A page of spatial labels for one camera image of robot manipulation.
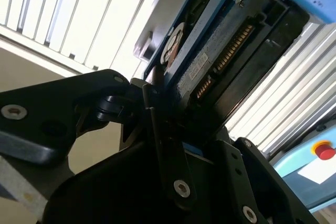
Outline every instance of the black metal bracket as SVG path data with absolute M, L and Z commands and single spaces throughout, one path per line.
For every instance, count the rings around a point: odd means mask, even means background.
M 39 165 L 68 155 L 75 139 L 134 116 L 142 90 L 103 70 L 0 94 L 0 153 Z
M 154 86 L 143 86 L 148 139 L 155 145 L 161 184 L 167 197 L 183 210 L 191 210 L 197 200 L 195 186 L 177 127 L 164 119 L 158 108 L 160 95 Z
M 248 139 L 239 138 L 240 150 L 259 211 L 273 223 L 318 223 L 280 175 Z

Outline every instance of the screw hole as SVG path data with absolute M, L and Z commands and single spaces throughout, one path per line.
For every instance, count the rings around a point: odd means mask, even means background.
M 124 80 L 123 80 L 121 77 L 119 77 L 119 76 L 114 76 L 114 79 L 115 79 L 117 82 L 121 82 L 121 83 L 124 82 Z
M 237 173 L 238 175 L 241 175 L 241 170 L 239 170 L 239 169 L 236 168 L 236 173 Z
M 316 127 L 316 131 L 317 132 L 321 132 L 321 131 L 324 131 L 327 127 L 324 125 L 324 124 L 321 124 L 321 125 L 318 125 Z
M 178 185 L 179 186 L 179 189 L 181 190 L 181 192 L 183 192 L 183 193 L 186 193 L 187 192 L 187 189 L 185 188 L 185 186 L 184 185 Z

